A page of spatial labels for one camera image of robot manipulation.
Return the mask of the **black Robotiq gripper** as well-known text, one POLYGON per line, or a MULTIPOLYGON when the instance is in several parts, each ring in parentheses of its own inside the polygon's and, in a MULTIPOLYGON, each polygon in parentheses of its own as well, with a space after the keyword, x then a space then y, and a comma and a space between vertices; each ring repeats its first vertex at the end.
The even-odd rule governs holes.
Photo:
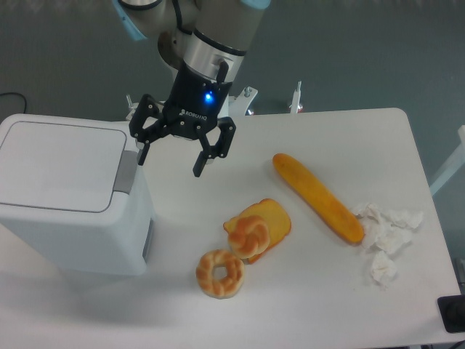
POLYGON ((145 163, 150 145, 167 135, 200 141, 202 151, 193 167, 195 177, 201 176, 209 160, 227 156, 236 125, 230 117, 218 121, 217 117, 232 84, 225 81, 229 65, 220 62, 217 69, 213 79, 208 79, 186 63, 181 64, 162 112, 151 95, 142 96, 129 122, 130 135, 139 148, 137 163, 140 166, 145 163), (211 145, 206 133, 216 126, 220 130, 219 138, 211 145))

